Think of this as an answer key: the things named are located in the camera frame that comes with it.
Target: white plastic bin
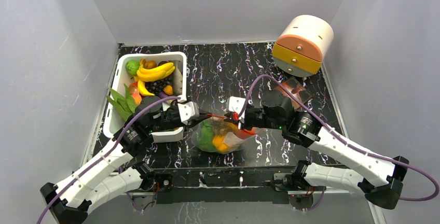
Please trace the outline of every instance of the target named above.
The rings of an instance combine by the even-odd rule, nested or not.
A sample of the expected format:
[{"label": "white plastic bin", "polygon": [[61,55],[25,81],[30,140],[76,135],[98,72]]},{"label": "white plastic bin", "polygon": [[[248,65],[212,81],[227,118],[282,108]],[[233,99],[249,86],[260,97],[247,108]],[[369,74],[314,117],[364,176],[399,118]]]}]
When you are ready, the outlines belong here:
[{"label": "white plastic bin", "polygon": [[[182,95],[179,101],[186,100],[186,55],[182,52],[167,52],[160,54],[126,54],[121,57],[118,61],[115,71],[115,77],[113,80],[112,88],[118,93],[125,95],[125,87],[133,83],[131,79],[133,76],[128,74],[125,69],[125,64],[128,61],[140,61],[145,58],[147,61],[156,61],[159,64],[161,61],[178,61],[177,68],[182,72],[183,82],[182,82]],[[163,103],[164,110],[169,107],[168,104]],[[107,111],[105,112],[103,133],[106,137],[112,138],[113,134],[119,131],[124,125],[124,120],[119,115],[116,110],[113,110],[113,106],[107,102]],[[154,132],[152,133],[155,143],[164,142],[177,142],[183,138],[184,128],[180,127],[171,132]]]}]

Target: clear plastic bag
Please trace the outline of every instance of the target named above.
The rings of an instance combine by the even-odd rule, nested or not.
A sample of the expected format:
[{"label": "clear plastic bag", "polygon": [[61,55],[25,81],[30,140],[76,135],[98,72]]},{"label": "clear plastic bag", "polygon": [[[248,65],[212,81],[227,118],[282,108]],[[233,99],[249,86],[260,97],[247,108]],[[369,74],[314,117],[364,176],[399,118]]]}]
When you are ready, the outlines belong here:
[{"label": "clear plastic bag", "polygon": [[222,118],[211,117],[195,127],[191,141],[200,150],[227,154],[240,150],[256,134],[255,128],[251,131],[239,130]]}]

